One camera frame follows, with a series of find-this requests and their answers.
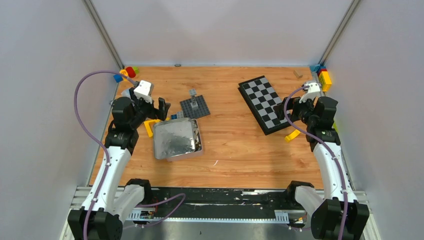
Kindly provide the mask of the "folding chess board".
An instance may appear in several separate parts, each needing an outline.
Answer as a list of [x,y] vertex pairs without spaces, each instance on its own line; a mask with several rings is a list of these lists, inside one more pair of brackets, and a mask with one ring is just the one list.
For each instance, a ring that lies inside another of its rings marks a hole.
[[240,82],[238,90],[265,135],[290,126],[286,119],[280,120],[274,112],[274,107],[282,103],[282,99],[264,75]]

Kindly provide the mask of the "silver tin lid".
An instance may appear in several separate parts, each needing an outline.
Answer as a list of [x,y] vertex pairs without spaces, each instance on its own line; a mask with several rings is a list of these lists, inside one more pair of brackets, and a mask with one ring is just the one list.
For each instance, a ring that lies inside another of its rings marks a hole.
[[157,160],[195,152],[195,132],[190,118],[161,121],[153,126],[153,149]]

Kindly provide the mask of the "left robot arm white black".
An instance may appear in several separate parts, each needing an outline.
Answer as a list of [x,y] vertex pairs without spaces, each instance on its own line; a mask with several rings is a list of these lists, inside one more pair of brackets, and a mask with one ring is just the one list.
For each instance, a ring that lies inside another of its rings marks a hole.
[[90,193],[80,209],[69,212],[67,222],[76,240],[119,240],[123,224],[136,205],[149,206],[153,193],[148,180],[132,178],[116,198],[124,169],[129,162],[139,134],[138,127],[146,120],[164,121],[170,103],[158,99],[148,102],[131,88],[130,96],[122,96],[112,103],[112,120],[107,135],[100,144],[104,151],[101,167]]

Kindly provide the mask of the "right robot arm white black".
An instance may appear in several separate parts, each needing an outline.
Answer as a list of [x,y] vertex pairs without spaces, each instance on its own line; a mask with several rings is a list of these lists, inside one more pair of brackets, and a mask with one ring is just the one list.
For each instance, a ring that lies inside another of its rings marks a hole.
[[305,102],[300,97],[285,97],[274,107],[279,117],[283,109],[290,110],[291,122],[306,124],[306,140],[319,164],[324,186],[324,197],[320,197],[311,183],[293,180],[287,187],[285,201],[290,208],[302,206],[310,214],[315,239],[358,240],[370,212],[353,193],[341,161],[341,141],[333,127],[337,104],[327,96]]

